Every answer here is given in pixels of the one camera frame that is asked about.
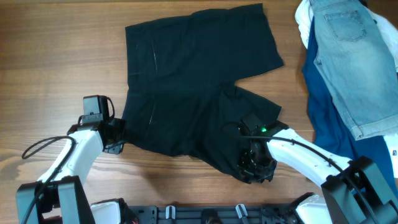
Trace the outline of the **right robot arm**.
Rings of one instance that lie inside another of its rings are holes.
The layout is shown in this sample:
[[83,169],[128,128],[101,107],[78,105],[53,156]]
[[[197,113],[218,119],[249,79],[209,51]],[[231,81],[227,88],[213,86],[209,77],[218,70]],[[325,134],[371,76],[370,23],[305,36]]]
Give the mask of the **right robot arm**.
[[397,223],[397,197],[368,157],[351,160],[301,138],[286,124],[264,125],[250,114],[238,124],[250,141],[238,167],[249,182],[272,180],[278,162],[303,174],[322,190],[306,193],[284,208],[269,210],[275,223]]

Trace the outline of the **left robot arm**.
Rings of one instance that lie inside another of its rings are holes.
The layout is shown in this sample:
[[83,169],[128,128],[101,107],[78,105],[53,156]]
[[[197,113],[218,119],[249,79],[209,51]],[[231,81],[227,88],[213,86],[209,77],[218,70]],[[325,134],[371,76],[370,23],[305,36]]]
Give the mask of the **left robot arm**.
[[84,97],[83,109],[66,135],[40,140],[23,152],[22,158],[27,159],[57,141],[66,142],[47,172],[18,188],[19,223],[138,223],[121,198],[88,203],[83,184],[102,152],[123,151],[124,120],[115,118],[113,102],[107,96]]

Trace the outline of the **black shorts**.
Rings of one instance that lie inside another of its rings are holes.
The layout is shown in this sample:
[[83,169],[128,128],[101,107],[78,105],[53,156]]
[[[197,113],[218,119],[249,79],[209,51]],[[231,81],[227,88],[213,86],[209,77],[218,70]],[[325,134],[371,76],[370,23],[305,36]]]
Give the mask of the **black shorts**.
[[279,105],[236,86],[283,66],[262,4],[208,9],[128,26],[127,142],[166,156],[200,159],[242,181],[238,124],[268,126]]

